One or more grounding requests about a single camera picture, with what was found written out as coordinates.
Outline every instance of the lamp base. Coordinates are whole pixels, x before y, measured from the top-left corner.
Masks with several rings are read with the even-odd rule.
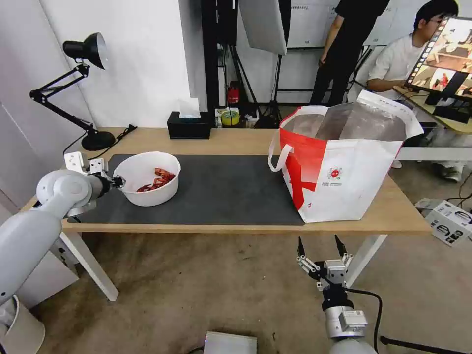
[[[89,131],[82,139],[82,147],[87,151],[98,151],[111,147],[115,143],[115,137],[110,132]]]

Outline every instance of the man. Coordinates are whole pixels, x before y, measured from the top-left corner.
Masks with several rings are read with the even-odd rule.
[[[349,78],[359,59],[362,45],[385,11],[389,0],[340,0],[336,18],[329,29],[319,61],[310,103],[321,104],[329,83],[333,81],[329,106],[343,103]]]
[[[367,88],[387,98],[398,99],[400,95],[393,87],[405,83],[444,16],[457,16],[458,12],[454,0],[431,0],[424,4],[416,14],[413,33],[390,43],[379,54],[369,73]],[[395,161],[392,167],[401,168],[402,164]],[[457,174],[452,176],[448,172],[443,177],[456,180]]]

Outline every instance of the monitor screen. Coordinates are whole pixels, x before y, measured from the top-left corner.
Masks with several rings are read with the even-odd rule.
[[[472,99],[472,19],[444,18],[426,44],[406,86]]]

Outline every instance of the bag handle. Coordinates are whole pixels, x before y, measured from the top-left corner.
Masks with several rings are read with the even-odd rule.
[[[267,163],[269,164],[270,170],[272,172],[280,171],[282,169],[282,167],[284,167],[285,162],[287,161],[287,157],[289,157],[289,153],[294,150],[293,147],[286,144],[283,147],[282,151],[280,152],[280,156],[279,156],[279,160],[277,161],[277,165],[274,167],[274,165],[272,165],[272,157],[274,156],[275,138],[277,137],[277,135],[278,135],[278,131],[276,131],[274,133],[274,135],[272,137],[272,141],[270,142],[270,146],[269,146],[269,159],[268,159]]]

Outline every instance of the desk lamp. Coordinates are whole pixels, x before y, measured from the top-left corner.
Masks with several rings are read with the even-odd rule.
[[[29,93],[29,96],[33,101],[42,104],[44,107],[49,108],[51,111],[85,130],[87,135],[82,139],[82,147],[85,150],[97,151],[109,148],[115,143],[115,137],[112,133],[98,131],[93,128],[93,123],[77,118],[49,102],[49,97],[61,92],[69,86],[72,86],[89,75],[90,66],[84,63],[85,59],[100,69],[105,70],[107,68],[108,58],[105,40],[100,33],[94,33],[88,36],[83,42],[65,41],[62,48],[64,53],[68,57],[73,58],[79,65],[43,87],[34,89]],[[79,73],[80,76],[67,84],[53,86],[57,82],[75,73]]]

